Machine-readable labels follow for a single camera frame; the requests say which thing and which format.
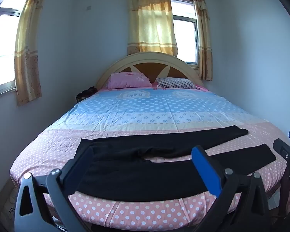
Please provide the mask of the black pants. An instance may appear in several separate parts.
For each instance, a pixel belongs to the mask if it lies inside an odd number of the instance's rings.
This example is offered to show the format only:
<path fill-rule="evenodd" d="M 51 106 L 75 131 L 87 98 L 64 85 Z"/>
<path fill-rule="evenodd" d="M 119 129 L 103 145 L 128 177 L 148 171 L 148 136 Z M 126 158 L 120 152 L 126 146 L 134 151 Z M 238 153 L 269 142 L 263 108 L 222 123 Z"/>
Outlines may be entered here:
<path fill-rule="evenodd" d="M 77 151 L 93 151 L 91 165 L 77 190 L 106 200 L 154 202 L 175 200 L 207 190 L 191 160 L 204 150 L 246 136 L 237 126 L 194 132 L 82 139 Z"/>

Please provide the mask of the polka dot bed sheet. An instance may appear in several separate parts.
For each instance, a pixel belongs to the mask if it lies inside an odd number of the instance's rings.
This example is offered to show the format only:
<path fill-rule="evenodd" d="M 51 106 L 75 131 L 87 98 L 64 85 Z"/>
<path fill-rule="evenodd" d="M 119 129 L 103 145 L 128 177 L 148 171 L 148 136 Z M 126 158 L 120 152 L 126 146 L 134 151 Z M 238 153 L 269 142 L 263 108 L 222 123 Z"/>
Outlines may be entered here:
<path fill-rule="evenodd" d="M 192 89 L 134 88 L 101 90 L 77 103 L 38 135 L 14 161 L 16 185 L 30 172 L 46 175 L 75 156 L 82 139 L 181 133 L 238 126 L 246 136 L 208 150 L 210 156 L 262 144 L 288 141 L 272 123 L 225 98 Z M 215 197 L 208 192 L 156 202 L 101 199 L 77 192 L 69 197 L 83 221 L 110 228 L 162 231 L 198 224 Z"/>

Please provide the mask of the black item beside bed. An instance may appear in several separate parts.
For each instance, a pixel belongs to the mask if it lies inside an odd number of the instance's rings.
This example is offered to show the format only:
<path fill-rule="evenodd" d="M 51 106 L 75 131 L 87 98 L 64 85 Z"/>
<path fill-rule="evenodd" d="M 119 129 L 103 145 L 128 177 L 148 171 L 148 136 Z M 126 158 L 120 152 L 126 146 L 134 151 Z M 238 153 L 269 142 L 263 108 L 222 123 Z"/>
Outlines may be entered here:
<path fill-rule="evenodd" d="M 92 87 L 90 87 L 90 88 L 88 88 L 88 89 L 86 89 L 86 90 L 78 93 L 76 95 L 76 97 L 75 97 L 75 100 L 76 100 L 76 102 L 79 103 L 82 100 L 84 100 L 84 99 L 86 99 L 88 97 L 91 97 L 92 95 L 94 95 L 97 92 L 98 92 L 97 88 L 95 88 L 94 86 L 92 86 Z"/>

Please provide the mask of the yellow left curtain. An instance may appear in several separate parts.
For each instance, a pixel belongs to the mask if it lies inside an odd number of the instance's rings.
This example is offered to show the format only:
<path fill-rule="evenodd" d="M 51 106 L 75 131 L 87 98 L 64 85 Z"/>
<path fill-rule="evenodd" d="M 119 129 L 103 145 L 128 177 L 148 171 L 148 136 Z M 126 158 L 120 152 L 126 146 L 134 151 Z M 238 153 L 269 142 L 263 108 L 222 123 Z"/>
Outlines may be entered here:
<path fill-rule="evenodd" d="M 44 0 L 26 0 L 15 41 L 14 73 L 18 106 L 42 96 L 38 71 L 38 22 Z"/>

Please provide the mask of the yellow curtain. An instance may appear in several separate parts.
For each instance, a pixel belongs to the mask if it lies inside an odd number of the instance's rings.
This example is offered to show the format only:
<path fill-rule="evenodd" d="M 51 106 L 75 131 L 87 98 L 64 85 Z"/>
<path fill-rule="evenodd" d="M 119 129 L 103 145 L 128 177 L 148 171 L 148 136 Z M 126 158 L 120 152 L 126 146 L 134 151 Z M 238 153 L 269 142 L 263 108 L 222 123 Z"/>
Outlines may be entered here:
<path fill-rule="evenodd" d="M 210 19 L 205 0 L 193 0 L 196 14 L 199 76 L 201 80 L 213 79 L 213 56 L 210 37 Z"/>
<path fill-rule="evenodd" d="M 44 0 L 26 0 L 15 41 L 14 73 L 18 106 L 42 96 L 38 71 L 38 22 Z"/>
<path fill-rule="evenodd" d="M 171 0 L 128 0 L 128 55 L 159 52 L 177 56 Z"/>

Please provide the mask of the yellow right curtain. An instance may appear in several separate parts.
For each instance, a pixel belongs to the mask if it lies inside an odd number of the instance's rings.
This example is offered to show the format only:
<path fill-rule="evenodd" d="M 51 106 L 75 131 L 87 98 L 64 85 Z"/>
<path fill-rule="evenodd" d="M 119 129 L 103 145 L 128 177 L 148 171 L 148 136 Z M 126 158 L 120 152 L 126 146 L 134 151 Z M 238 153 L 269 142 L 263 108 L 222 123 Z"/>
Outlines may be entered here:
<path fill-rule="evenodd" d="M 213 79 L 213 56 L 210 37 L 210 19 L 205 0 L 193 0 L 196 14 L 199 76 L 201 80 Z"/>

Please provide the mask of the pink pillow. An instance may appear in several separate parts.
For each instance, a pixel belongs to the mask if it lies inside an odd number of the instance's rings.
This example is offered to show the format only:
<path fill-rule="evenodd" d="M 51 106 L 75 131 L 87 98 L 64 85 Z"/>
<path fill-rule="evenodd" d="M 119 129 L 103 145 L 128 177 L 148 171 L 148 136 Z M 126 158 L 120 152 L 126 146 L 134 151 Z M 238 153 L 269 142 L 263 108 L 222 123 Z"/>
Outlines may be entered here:
<path fill-rule="evenodd" d="M 138 72 L 113 73 L 107 84 L 108 89 L 124 89 L 131 87 L 152 87 L 150 80 Z"/>

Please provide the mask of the striped patterned pillow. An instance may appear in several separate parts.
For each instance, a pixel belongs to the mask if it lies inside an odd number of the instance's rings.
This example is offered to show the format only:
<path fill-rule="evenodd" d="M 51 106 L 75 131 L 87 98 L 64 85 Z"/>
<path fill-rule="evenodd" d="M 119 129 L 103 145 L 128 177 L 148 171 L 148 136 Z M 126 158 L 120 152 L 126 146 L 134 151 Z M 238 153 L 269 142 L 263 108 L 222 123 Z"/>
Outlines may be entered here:
<path fill-rule="evenodd" d="M 197 89 L 196 85 L 186 78 L 157 78 L 157 87 L 174 89 Z"/>

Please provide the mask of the wooden arched headboard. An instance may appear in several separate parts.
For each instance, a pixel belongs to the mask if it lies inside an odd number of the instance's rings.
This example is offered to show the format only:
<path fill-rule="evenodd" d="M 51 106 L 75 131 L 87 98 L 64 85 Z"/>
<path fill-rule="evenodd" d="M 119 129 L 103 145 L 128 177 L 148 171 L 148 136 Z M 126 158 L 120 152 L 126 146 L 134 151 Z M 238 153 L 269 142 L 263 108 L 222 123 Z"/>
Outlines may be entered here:
<path fill-rule="evenodd" d="M 144 74 L 150 82 L 157 78 L 186 78 L 194 84 L 203 85 L 199 74 L 182 60 L 165 53 L 142 52 L 128 55 L 110 66 L 96 84 L 101 89 L 113 73 L 137 72 Z"/>

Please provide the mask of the yellow centre curtain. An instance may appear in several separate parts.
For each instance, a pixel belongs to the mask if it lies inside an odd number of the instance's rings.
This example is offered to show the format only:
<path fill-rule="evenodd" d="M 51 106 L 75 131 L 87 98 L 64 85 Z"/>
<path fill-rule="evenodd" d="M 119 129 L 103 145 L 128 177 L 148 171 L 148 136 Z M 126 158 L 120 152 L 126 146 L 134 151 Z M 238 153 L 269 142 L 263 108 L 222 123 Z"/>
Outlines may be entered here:
<path fill-rule="evenodd" d="M 128 0 L 128 55 L 159 52 L 177 56 L 171 0 Z"/>

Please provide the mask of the back wall window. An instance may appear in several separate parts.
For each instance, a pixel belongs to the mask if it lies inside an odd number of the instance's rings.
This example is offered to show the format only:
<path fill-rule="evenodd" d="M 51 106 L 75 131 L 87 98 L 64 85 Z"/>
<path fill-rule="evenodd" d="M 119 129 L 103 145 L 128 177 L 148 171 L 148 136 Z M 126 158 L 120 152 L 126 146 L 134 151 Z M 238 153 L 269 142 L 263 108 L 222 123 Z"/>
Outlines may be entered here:
<path fill-rule="evenodd" d="M 197 23 L 193 2 L 171 0 L 177 57 L 189 65 L 197 66 Z"/>

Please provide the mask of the wall window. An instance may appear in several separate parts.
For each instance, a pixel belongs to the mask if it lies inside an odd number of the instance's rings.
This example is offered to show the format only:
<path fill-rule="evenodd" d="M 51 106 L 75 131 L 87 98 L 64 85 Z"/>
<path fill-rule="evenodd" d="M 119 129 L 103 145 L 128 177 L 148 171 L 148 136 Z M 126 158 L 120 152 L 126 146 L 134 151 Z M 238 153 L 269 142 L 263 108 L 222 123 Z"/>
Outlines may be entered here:
<path fill-rule="evenodd" d="M 189 65 L 197 66 L 197 23 L 193 2 L 171 0 L 177 57 Z"/>
<path fill-rule="evenodd" d="M 15 89 L 15 39 L 26 0 L 0 4 L 0 95 Z"/>

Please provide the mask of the left wall window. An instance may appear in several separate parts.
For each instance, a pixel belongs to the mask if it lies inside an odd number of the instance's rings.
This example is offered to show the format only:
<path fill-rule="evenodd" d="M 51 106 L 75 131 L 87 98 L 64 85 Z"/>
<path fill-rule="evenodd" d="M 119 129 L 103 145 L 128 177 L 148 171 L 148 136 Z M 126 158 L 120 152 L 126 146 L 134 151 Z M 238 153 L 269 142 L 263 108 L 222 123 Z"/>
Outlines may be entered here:
<path fill-rule="evenodd" d="M 26 0 L 0 4 L 0 95 L 15 89 L 15 39 Z"/>

